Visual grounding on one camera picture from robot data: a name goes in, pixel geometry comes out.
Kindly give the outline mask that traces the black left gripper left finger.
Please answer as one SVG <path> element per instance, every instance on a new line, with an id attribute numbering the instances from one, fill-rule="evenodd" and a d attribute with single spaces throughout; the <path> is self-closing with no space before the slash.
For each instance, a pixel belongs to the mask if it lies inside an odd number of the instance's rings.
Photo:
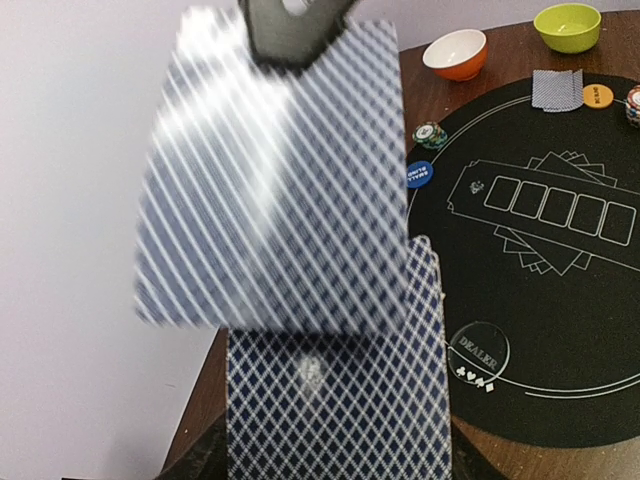
<path id="1" fill-rule="evenodd" d="M 216 419 L 159 480 L 224 480 L 228 478 L 226 417 Z"/>

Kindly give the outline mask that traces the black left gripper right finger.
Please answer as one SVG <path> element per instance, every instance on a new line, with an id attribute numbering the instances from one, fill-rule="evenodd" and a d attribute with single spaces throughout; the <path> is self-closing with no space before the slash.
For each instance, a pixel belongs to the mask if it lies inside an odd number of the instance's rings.
<path id="1" fill-rule="evenodd" d="M 309 68 L 343 33 L 355 0 L 313 1 L 293 13 L 282 1 L 241 1 L 248 48 L 258 69 Z"/>

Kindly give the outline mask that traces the deck of blue cards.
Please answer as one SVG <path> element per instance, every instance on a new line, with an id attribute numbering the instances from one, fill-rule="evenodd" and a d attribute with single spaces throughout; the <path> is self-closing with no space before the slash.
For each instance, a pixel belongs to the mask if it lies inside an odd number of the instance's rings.
<path id="1" fill-rule="evenodd" d="M 426 236 L 410 241 L 407 272 L 393 333 L 230 333 L 230 478 L 451 477 L 444 295 Z"/>

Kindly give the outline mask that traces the ten of diamonds card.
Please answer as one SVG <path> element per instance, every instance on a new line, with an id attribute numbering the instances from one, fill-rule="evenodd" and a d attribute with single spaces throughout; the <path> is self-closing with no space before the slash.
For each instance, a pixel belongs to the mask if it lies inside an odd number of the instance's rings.
<path id="1" fill-rule="evenodd" d="M 151 131 L 133 305 L 157 326 L 394 331 L 408 280 L 396 28 L 258 64 L 238 8 L 181 19 Z"/>

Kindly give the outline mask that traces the green yellow poker chip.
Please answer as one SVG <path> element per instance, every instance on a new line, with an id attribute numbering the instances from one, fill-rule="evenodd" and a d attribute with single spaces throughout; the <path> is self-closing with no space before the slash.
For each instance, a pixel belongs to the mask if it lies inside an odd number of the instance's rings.
<path id="1" fill-rule="evenodd" d="M 437 122 L 426 122 L 414 130 L 412 138 L 425 149 L 439 150 L 447 142 L 448 134 Z"/>

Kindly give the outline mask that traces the blue small blind button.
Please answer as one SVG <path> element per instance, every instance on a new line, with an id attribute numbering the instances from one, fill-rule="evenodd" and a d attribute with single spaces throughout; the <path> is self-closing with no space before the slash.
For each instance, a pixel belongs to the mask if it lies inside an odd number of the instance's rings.
<path id="1" fill-rule="evenodd" d="M 429 161 L 420 160 L 411 163 L 407 169 L 407 187 L 419 189 L 427 185 L 434 176 L 434 168 Z"/>

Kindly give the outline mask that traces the dealt blue card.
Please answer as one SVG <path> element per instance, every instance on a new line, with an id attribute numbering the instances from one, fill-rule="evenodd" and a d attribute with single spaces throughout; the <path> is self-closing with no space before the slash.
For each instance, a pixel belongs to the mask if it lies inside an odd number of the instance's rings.
<path id="1" fill-rule="evenodd" d="M 534 70 L 531 105 L 546 113 L 574 111 L 583 105 L 582 70 Z"/>

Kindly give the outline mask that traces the clear acrylic dealer button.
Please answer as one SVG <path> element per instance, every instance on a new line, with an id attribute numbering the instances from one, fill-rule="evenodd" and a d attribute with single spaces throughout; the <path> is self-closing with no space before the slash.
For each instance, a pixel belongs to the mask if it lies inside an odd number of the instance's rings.
<path id="1" fill-rule="evenodd" d="M 511 357 L 504 332 L 489 322 L 473 322 L 453 334 L 447 346 L 453 377 L 477 390 L 491 393 Z"/>

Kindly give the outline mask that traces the orange big blind button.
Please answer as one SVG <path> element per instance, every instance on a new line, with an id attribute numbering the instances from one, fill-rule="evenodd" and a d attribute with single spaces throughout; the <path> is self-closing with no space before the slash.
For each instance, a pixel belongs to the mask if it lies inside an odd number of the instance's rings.
<path id="1" fill-rule="evenodd" d="M 592 109 L 604 109 L 614 102 L 614 93 L 606 85 L 593 83 L 583 88 L 583 103 Z"/>

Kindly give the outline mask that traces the orange poker chip stack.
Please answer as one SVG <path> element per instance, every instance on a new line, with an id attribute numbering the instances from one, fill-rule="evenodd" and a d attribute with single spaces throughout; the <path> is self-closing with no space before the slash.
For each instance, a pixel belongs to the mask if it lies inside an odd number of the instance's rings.
<path id="1" fill-rule="evenodd" d="M 634 128 L 640 127 L 640 85 L 629 90 L 625 99 L 625 116 Z"/>

